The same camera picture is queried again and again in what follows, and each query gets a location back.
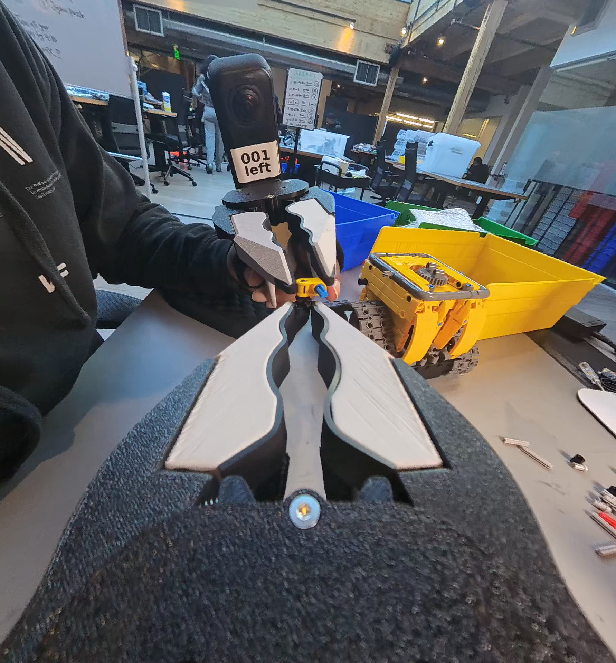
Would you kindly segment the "white partition board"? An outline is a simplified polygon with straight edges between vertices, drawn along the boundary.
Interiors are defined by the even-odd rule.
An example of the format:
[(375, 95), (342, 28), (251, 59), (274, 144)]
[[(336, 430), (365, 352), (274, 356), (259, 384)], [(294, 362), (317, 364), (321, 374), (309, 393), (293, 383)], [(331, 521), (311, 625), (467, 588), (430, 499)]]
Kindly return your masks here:
[(152, 193), (139, 99), (120, 1), (4, 1), (69, 86), (133, 100), (145, 191)]

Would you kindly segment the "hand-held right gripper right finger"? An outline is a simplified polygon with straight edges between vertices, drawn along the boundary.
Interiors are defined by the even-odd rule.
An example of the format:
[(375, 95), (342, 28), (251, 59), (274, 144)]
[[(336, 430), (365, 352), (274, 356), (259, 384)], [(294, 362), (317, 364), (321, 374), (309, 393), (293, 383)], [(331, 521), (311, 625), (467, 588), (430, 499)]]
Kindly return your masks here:
[(352, 449), (395, 471), (440, 468), (443, 460), (391, 355), (323, 303), (313, 307), (325, 421)]

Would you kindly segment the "white plastic sheet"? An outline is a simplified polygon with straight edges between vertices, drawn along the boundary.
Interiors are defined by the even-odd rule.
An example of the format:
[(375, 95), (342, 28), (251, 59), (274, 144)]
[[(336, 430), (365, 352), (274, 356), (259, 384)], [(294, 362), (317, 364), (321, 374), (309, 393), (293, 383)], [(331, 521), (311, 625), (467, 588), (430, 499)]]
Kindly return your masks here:
[(462, 208), (449, 208), (446, 210), (411, 209), (413, 219), (408, 223), (409, 228), (426, 229), (454, 229), (457, 231), (474, 231), (483, 233), (486, 230), (476, 224)]

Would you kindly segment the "yellow tracked toy robot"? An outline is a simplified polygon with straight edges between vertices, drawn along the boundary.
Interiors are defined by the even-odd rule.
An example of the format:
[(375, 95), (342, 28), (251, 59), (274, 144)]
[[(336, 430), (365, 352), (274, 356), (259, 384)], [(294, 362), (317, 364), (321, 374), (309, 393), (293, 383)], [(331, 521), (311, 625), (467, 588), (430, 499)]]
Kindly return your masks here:
[(424, 253), (370, 253), (349, 322), (425, 379), (478, 365), (486, 286)]

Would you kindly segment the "large yellow plastic bin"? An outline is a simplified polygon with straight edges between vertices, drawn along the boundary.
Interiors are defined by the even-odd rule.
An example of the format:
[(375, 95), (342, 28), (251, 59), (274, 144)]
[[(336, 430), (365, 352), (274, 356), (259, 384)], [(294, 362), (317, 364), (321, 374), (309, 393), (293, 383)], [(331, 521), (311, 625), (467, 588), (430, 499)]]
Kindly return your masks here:
[(553, 327), (604, 281), (530, 247), (472, 231), (384, 227), (372, 253), (425, 253), (486, 286), (480, 340)]

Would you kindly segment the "white notice sign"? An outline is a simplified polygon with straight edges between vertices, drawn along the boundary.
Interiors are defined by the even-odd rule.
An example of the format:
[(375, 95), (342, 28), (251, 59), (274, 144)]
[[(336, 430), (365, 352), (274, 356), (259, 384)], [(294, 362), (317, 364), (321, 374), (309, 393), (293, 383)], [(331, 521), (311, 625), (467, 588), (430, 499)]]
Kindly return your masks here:
[(322, 81), (318, 71), (288, 69), (282, 124), (306, 131), (315, 128)]

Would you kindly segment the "white storage box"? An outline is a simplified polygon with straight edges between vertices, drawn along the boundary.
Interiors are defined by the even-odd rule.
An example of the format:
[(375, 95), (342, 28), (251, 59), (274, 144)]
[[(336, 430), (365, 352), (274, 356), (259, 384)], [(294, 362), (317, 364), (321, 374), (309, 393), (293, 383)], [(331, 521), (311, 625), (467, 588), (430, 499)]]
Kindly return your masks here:
[(434, 172), (454, 178), (462, 177), (480, 149), (480, 142), (475, 139), (422, 130), (400, 130), (394, 150), (387, 159), (400, 162), (410, 143), (417, 144), (418, 172)]

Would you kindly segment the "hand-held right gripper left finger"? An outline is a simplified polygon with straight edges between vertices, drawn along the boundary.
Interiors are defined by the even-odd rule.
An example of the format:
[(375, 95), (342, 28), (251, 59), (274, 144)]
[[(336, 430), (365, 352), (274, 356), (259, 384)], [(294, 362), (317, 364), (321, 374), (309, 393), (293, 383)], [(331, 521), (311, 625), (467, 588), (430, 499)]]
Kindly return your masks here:
[(165, 460), (168, 470), (213, 477), (264, 477), (283, 460), (286, 433), (272, 362), (286, 352), (284, 323), (292, 311), (284, 304), (227, 346), (215, 360)]

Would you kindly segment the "pile of small building parts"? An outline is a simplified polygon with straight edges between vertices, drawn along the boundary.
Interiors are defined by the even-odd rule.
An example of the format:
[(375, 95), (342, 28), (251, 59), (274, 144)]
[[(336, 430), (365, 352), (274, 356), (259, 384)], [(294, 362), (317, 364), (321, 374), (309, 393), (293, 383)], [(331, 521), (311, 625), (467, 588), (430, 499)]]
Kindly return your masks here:
[[(519, 449), (519, 451), (546, 470), (553, 470), (553, 464), (545, 460), (535, 450), (532, 450), (528, 442), (507, 436), (501, 436), (500, 439), (505, 445)], [(587, 514), (591, 520), (604, 529), (616, 541), (616, 496), (603, 489), (589, 503), (592, 509), (587, 510)], [(616, 543), (604, 544), (597, 547), (596, 554), (601, 558), (616, 556)]]

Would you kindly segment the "green plastic bin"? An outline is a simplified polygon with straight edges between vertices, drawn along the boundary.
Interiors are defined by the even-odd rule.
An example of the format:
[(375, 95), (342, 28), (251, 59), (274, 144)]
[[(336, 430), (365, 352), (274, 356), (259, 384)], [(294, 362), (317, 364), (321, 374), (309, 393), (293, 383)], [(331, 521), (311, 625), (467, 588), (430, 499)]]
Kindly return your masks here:
[[(410, 210), (417, 208), (417, 209), (423, 209), (423, 210), (436, 210), (432, 208), (427, 208), (423, 207), (421, 205), (414, 205), (414, 204), (409, 204), (409, 203), (403, 203), (403, 202), (395, 202), (395, 201), (390, 201), (386, 203), (386, 208), (388, 210), (392, 210), (398, 213), (397, 218), (395, 219), (395, 226), (398, 227), (407, 227), (408, 228), (408, 223), (413, 219)], [(521, 244), (527, 247), (533, 247), (537, 244), (537, 240), (533, 239), (531, 237), (528, 237), (519, 231), (516, 231), (512, 228), (509, 228), (507, 226), (504, 226), (500, 223), (497, 223), (495, 221), (488, 220), (486, 218), (478, 218), (476, 220), (473, 220), (476, 224), (478, 224), (480, 227), (484, 228), (486, 231), (483, 232), (483, 234), (492, 234), (497, 237), (502, 237), (504, 239), (507, 239), (509, 241), (512, 241), (517, 244)]]

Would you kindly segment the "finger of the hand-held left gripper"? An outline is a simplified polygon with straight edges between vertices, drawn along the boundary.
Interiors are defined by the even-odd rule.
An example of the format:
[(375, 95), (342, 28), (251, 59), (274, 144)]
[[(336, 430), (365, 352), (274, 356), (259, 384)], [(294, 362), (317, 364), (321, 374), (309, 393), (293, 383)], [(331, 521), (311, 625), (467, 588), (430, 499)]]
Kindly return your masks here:
[(284, 248), (278, 244), (266, 213), (242, 211), (230, 216), (237, 256), (246, 265), (245, 277), (254, 276), (253, 286), (265, 292), (269, 308), (277, 308), (277, 287), (295, 286), (295, 277)]
[(335, 212), (319, 198), (304, 198), (287, 205), (292, 237), (310, 264), (312, 274), (323, 282), (334, 282), (337, 271)]

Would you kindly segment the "blue plastic bin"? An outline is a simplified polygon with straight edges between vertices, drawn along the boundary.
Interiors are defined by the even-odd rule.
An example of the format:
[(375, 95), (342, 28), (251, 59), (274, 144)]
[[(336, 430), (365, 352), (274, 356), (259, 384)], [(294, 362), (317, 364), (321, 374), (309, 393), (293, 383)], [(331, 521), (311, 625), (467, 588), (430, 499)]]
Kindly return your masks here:
[(288, 253), (289, 266), (297, 278), (315, 277), (296, 237), (291, 236), (287, 217), (287, 205), (304, 198), (319, 198), (335, 212), (338, 261), (336, 273), (361, 264), (370, 254), (379, 231), (393, 225), (397, 216), (395, 212), (383, 207), (333, 194), (318, 187), (309, 188), (297, 200), (282, 201), (271, 228), (276, 240)]

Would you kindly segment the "background table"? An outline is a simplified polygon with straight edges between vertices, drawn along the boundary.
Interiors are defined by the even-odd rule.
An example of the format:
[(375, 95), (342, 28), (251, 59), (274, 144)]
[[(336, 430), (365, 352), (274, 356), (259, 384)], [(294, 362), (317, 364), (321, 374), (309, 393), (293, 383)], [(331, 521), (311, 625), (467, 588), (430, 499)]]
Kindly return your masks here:
[(422, 186), (417, 195), (416, 204), (419, 206), (428, 206), (434, 209), (443, 209), (443, 204), (447, 195), (455, 192), (456, 189), (462, 189), (466, 192), (475, 192), (478, 196), (478, 204), (474, 211), (474, 218), (482, 217), (490, 201), (524, 202), (529, 199), (528, 195), (494, 188), (481, 184), (474, 180), (456, 178), (442, 173), (417, 170), (412, 172), (405, 168), (405, 175), (400, 185), (393, 191), (392, 201), (410, 203), (410, 198), (414, 189)]

